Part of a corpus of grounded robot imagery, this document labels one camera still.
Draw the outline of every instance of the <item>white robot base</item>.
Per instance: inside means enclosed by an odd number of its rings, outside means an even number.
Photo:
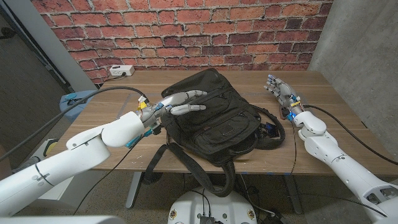
[[[232,191],[227,197],[217,197],[197,187],[178,198],[172,205],[168,224],[256,224],[253,206],[240,194]]]

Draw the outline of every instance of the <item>wire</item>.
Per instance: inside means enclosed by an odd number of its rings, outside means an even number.
[[[203,192],[201,193],[201,200],[203,202],[203,216],[205,216],[205,188],[203,188]]]
[[[364,142],[362,142],[358,137],[355,136],[354,133],[352,133],[348,128],[346,128],[346,126],[344,126],[343,123],[340,122],[337,118],[335,118],[331,113],[329,113],[329,112],[325,111],[324,109],[319,108],[319,107],[317,107],[317,106],[313,106],[313,105],[303,105],[303,106],[304,106],[304,108],[315,108],[315,109],[320,110],[320,111],[324,112],[325,114],[329,115],[331,118],[333,118],[335,121],[337,121],[337,123],[340,124],[340,126],[343,127],[343,128],[348,132],[348,134],[350,134],[352,137],[354,137],[354,138],[355,138],[359,143],[361,143],[366,149],[369,149],[371,152],[375,153],[377,156],[379,156],[380,158],[384,159],[385,161],[388,161],[388,162],[390,162],[390,163],[392,163],[392,164],[398,166],[398,162],[393,161],[392,159],[389,159],[389,158],[383,156],[382,154],[376,152],[374,149],[372,149],[372,148],[369,147],[367,144],[365,144]]]
[[[111,169],[105,176],[103,176],[99,181],[97,181],[97,183],[95,183],[95,185],[87,192],[87,194],[83,197],[83,199],[81,200],[81,202],[79,203],[79,205],[77,206],[75,212],[73,212],[73,215],[76,214],[77,210],[79,210],[80,205],[83,203],[83,201],[86,199],[87,195],[95,188],[95,186],[97,186],[97,184],[99,184],[106,176],[108,176],[112,171],[114,171],[117,166],[122,163],[122,161],[127,157],[127,155],[132,151],[133,147],[136,146],[136,144],[143,138],[144,136],[141,135],[140,138],[133,143],[133,145],[130,147],[130,150],[128,150],[128,152],[126,153],[126,155],[123,156],[123,158],[116,164],[115,167],[113,167],[113,169]]]
[[[210,202],[209,202],[209,200],[207,199],[207,197],[206,197],[206,195],[204,194],[204,192],[205,191],[203,191],[203,194],[202,193],[200,193],[200,192],[197,192],[196,190],[190,190],[190,191],[192,191],[192,192],[195,192],[195,193],[198,193],[198,194],[200,194],[200,195],[202,195],[206,200],[207,200],[207,204],[209,205],[209,217],[211,216],[211,210],[210,210]]]
[[[288,196],[288,197],[291,197],[291,196],[298,196],[298,195],[309,195],[309,196],[317,196],[317,197],[329,197],[329,198],[335,198],[335,199],[345,200],[345,201],[347,201],[347,202],[353,202],[353,203],[355,203],[355,204],[362,205],[362,206],[364,206],[364,207],[366,207],[366,208],[368,208],[368,209],[371,209],[371,210],[377,212],[378,214],[380,214],[380,215],[382,215],[382,216],[384,216],[384,217],[387,217],[386,214],[380,212],[379,210],[377,210],[377,209],[375,209],[375,208],[370,207],[369,205],[365,205],[365,204],[363,204],[363,203],[361,203],[361,202],[356,202],[356,201],[354,201],[354,200],[350,200],[350,199],[347,199],[347,198],[334,197],[334,196],[329,196],[329,195],[320,195],[320,194],[308,194],[308,193],[298,193],[298,194],[295,194],[295,195],[290,195],[290,196]]]
[[[252,202],[251,199],[250,199],[250,196],[249,196],[249,193],[248,193],[248,188],[246,187],[246,183],[245,183],[245,181],[244,181],[244,179],[243,179],[242,174],[240,174],[240,176],[241,176],[241,178],[242,178],[243,185],[244,185],[244,188],[245,188],[245,190],[246,190],[246,195],[248,196],[248,199],[249,199],[250,204],[253,205],[253,207],[256,207],[256,208],[262,210],[263,212],[268,212],[268,213],[270,213],[271,215],[276,215],[276,214],[275,214],[274,212],[272,212],[272,211],[268,211],[268,210],[266,210],[266,209],[260,208],[260,207],[258,207],[257,205],[253,204],[253,202]]]
[[[248,195],[256,195],[257,196],[257,204],[259,206],[261,206],[261,204],[260,204],[260,195],[259,195],[260,191],[257,189],[256,186],[250,185],[248,187],[248,190],[247,190],[248,193],[246,194],[244,188],[242,187],[241,183],[239,183],[239,181],[237,179],[235,181],[235,191],[239,192],[244,198],[246,198],[246,200],[248,200]],[[254,207],[253,209],[254,209],[254,211],[256,213],[256,216],[260,217],[260,210],[258,208],[256,208],[256,207]]]
[[[90,93],[89,95],[87,95],[86,97],[82,98],[81,100],[77,101],[75,104],[69,106],[66,110],[62,111],[61,113],[59,113],[58,115],[56,115],[54,118],[52,118],[49,122],[47,122],[45,125],[43,125],[41,128],[39,128],[38,130],[36,130],[33,134],[31,134],[30,136],[28,136],[26,139],[24,139],[22,142],[20,142],[17,146],[13,147],[11,150],[9,150],[8,152],[6,152],[3,156],[0,157],[0,162],[3,161],[5,158],[7,158],[10,154],[12,154],[14,151],[16,151],[17,149],[19,149],[21,146],[23,146],[24,144],[26,144],[28,141],[30,141],[34,136],[38,135],[40,132],[42,132],[45,128],[47,128],[48,126],[50,126],[54,121],[57,121],[58,119],[60,119],[64,114],[66,114],[67,112],[69,112],[70,110],[74,109],[75,107],[77,107],[79,104],[82,104],[85,100],[88,100],[89,98],[91,98],[92,96],[97,95],[98,93],[102,93],[105,91],[109,91],[109,90],[132,90],[137,92],[138,94],[141,94],[142,96],[145,96],[145,94],[143,94],[143,92],[137,90],[136,88],[133,87],[127,87],[127,86],[114,86],[114,87],[108,87],[102,90],[97,90],[93,93]]]
[[[297,160],[296,133],[295,133],[295,131],[294,131],[293,122],[292,122],[292,128],[293,128],[293,137],[294,137],[294,163],[293,163],[292,171],[290,171],[290,174],[289,174],[289,175],[292,175],[292,174],[293,174],[293,170],[294,170],[294,167],[296,166],[296,160]]]
[[[126,72],[123,72],[122,75],[120,75],[120,76],[118,76],[118,77],[115,77],[115,78],[107,79],[107,80],[105,80],[104,82],[119,80],[119,79],[122,79],[122,78],[125,77],[125,76],[126,76]]]
[[[182,173],[182,179],[184,180],[184,185],[183,185],[184,187],[182,190],[185,191],[185,173]]]
[[[148,121],[148,120],[155,114],[155,112],[156,112],[156,111],[153,111],[152,114],[151,114],[145,121],[143,121],[142,123],[145,123],[146,121]]]

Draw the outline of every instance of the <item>blue connector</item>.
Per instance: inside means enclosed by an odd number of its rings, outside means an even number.
[[[148,130],[147,132],[144,133],[144,137],[148,137],[148,136],[150,136],[153,133],[154,133],[154,131],[150,129],[150,130]]]
[[[163,103],[158,103],[158,105],[155,107],[155,111],[160,110],[163,106]]]
[[[290,112],[287,116],[286,116],[286,118],[289,120],[289,121],[293,121],[293,119],[296,117],[296,114],[293,114],[292,112]]]
[[[154,133],[153,130],[150,129],[150,130],[148,130],[148,131],[146,131],[146,132],[144,133],[143,137],[148,137],[148,136],[150,136],[150,135],[153,134],[153,133]],[[141,138],[141,136],[136,137],[135,139],[129,141],[125,146],[128,147],[128,148],[130,148],[130,147],[131,147],[134,143],[136,143],[136,141],[138,141],[140,138]]]
[[[140,137],[141,137],[141,136],[138,136],[138,137],[136,137],[135,139],[129,141],[129,142],[126,144],[126,147],[130,148],[136,141],[138,141],[138,139],[140,139]]]

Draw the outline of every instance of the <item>yellow connector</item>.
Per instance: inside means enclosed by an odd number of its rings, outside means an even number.
[[[297,104],[299,104],[300,102],[295,102],[295,103],[292,103],[290,106],[295,106],[295,105],[297,105]]]
[[[139,103],[139,106],[138,106],[137,110],[144,109],[145,107],[147,107],[147,104],[145,102],[141,102],[141,103]]]

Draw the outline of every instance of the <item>brick wall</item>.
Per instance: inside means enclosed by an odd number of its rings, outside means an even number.
[[[137,70],[306,70],[331,1],[32,0],[94,83]]]

